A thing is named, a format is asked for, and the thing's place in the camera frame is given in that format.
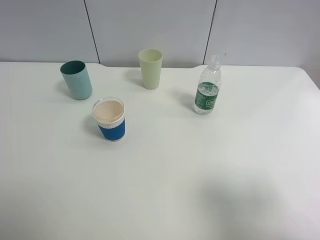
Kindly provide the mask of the glass cup blue sleeve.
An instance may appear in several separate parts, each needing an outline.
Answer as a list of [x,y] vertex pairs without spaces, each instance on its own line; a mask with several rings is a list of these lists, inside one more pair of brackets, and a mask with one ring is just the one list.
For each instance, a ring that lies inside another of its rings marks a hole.
[[121,140],[126,133],[124,103],[115,97],[105,97],[92,107],[92,115],[104,138],[111,142]]

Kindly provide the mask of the clear bottle green label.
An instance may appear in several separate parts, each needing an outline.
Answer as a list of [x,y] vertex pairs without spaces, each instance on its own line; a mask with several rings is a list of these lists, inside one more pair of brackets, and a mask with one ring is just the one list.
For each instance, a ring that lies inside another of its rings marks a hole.
[[193,104],[193,111],[199,115],[208,115],[215,107],[222,82],[221,63],[218,55],[212,55],[200,75]]

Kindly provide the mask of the light green plastic cup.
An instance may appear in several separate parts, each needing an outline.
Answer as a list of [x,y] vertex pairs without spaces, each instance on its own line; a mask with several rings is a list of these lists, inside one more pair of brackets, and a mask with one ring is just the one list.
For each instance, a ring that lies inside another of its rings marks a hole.
[[155,90],[160,85],[163,54],[161,51],[148,48],[138,54],[143,86]]

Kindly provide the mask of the teal plastic cup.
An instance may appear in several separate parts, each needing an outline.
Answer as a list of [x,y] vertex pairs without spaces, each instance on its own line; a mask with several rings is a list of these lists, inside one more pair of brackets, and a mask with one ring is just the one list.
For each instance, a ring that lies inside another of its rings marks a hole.
[[92,95],[93,87],[84,62],[80,60],[66,62],[60,67],[60,72],[74,99],[86,100]]

